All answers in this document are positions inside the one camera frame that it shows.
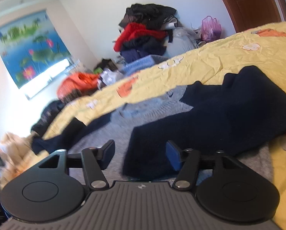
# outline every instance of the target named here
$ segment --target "red jacket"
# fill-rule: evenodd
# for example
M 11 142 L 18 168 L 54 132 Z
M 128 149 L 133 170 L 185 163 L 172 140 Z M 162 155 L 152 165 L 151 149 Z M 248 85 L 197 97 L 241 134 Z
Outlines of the red jacket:
M 116 40 L 113 49 L 115 52 L 119 52 L 124 42 L 144 35 L 151 35 L 157 40 L 163 40 L 167 34 L 165 31 L 148 30 L 143 24 L 131 22 L 125 27 L 124 32 L 122 32 L 120 37 Z

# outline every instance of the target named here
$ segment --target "gray grooved surface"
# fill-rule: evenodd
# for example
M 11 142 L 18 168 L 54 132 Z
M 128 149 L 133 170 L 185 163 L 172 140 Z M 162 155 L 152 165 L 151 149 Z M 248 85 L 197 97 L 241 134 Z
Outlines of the gray grooved surface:
M 107 191 L 93 192 L 82 208 L 64 219 L 41 224 L 10 219 L 1 226 L 1 230 L 79 229 L 280 230 L 271 220 L 251 226 L 219 221 L 201 210 L 190 193 L 175 191 L 166 182 L 116 182 Z

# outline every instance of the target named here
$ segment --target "wooden door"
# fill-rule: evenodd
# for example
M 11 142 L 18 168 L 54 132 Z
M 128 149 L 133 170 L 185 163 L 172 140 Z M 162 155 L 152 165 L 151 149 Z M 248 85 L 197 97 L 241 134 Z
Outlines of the wooden door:
M 236 32 L 281 21 L 274 0 L 223 0 L 223 2 Z

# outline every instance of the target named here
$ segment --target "black circular pad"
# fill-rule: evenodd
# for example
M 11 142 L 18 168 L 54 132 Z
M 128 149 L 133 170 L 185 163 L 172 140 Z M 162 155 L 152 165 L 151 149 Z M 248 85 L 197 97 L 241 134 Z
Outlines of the black circular pad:
M 269 220 L 279 203 L 277 189 L 246 169 L 226 170 L 207 178 L 197 187 L 196 198 L 211 214 L 234 223 Z
M 231 200 L 249 201 L 256 198 L 258 190 L 245 182 L 230 182 L 224 185 L 223 194 Z
M 63 164 L 56 168 L 40 167 L 31 167 L 3 188 L 0 201 L 7 214 L 41 223 L 60 219 L 80 206 L 84 188 L 65 174 Z
M 33 202 L 51 200 L 59 192 L 57 185 L 51 182 L 32 182 L 24 187 L 23 196 Z

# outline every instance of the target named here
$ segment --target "window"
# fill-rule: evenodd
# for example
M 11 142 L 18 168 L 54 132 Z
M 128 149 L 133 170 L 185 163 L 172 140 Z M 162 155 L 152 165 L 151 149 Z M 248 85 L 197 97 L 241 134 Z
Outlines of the window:
M 65 71 L 71 65 L 72 62 L 70 59 L 66 58 L 61 60 L 23 85 L 19 90 L 26 95 L 28 100 L 30 100 L 33 96 L 50 84 L 56 76 Z

